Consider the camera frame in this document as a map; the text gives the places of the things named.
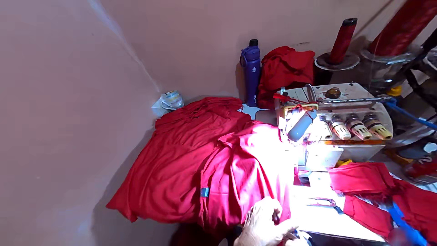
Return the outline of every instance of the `white plastic bag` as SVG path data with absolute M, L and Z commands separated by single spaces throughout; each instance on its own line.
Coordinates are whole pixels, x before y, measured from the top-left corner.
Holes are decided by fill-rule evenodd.
M 156 116 L 161 117 L 164 114 L 182 108 L 183 106 L 184 101 L 179 92 L 169 91 L 162 94 L 161 98 L 152 105 L 152 111 Z

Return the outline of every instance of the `metal rod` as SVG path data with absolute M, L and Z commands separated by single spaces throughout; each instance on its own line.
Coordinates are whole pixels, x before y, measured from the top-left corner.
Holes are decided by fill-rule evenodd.
M 319 98 L 317 101 L 322 104 L 337 104 L 346 102 L 382 102 L 390 100 L 392 97 L 374 97 L 374 98 L 358 98 L 358 99 L 342 99 L 342 100 L 324 100 Z

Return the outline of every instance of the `bottle handle strap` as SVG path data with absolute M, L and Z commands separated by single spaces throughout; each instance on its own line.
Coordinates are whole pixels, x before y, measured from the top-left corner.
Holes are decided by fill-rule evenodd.
M 246 51 L 243 50 L 243 49 L 241 50 L 240 65 L 241 65 L 241 67 L 246 67 L 246 65 L 247 65 L 247 60 L 246 60 Z

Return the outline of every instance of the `red fabric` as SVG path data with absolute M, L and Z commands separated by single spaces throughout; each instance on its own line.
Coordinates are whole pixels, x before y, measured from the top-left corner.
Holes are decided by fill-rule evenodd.
M 428 241 L 437 243 L 437 194 L 403 180 L 394 181 L 399 192 L 393 195 L 393 202 L 404 213 L 404 220 Z
M 262 72 L 258 86 L 257 106 L 274 109 L 273 94 L 282 86 L 287 89 L 313 83 L 313 51 L 298 52 L 288 46 L 270 51 L 262 59 Z
M 344 213 L 387 238 L 393 229 L 390 214 L 356 196 L 376 203 L 393 201 L 404 220 L 430 242 L 437 243 L 437 194 L 394 179 L 383 163 L 350 163 L 329 171 L 332 188 L 346 195 Z
M 248 210 L 264 197 L 279 200 L 280 221 L 290 218 L 295 169 L 288 148 L 280 141 L 277 127 L 257 121 L 219 138 L 219 147 L 202 172 L 201 187 L 211 190 L 208 198 L 200 200 L 199 224 L 215 233 L 244 223 Z
M 165 114 L 155 123 L 152 138 L 126 179 L 107 204 L 134 222 L 138 217 L 158 222 L 197 222 L 200 169 L 217 139 L 240 131 L 249 115 L 236 98 L 193 102 Z
M 393 230 L 392 217 L 384 210 L 381 210 L 356 196 L 346 195 L 343 212 L 365 228 L 388 238 Z
M 266 196 L 290 217 L 288 193 L 295 170 L 277 127 L 237 112 L 236 98 L 205 98 L 164 115 L 107 204 L 126 218 L 164 223 L 197 222 L 223 235 L 244 222 Z M 200 188 L 210 195 L 200 198 Z

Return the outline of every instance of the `water bottle cap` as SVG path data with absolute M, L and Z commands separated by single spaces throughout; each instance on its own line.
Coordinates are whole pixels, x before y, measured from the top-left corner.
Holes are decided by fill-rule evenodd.
M 249 41 L 249 46 L 257 46 L 258 45 L 258 39 L 251 39 Z

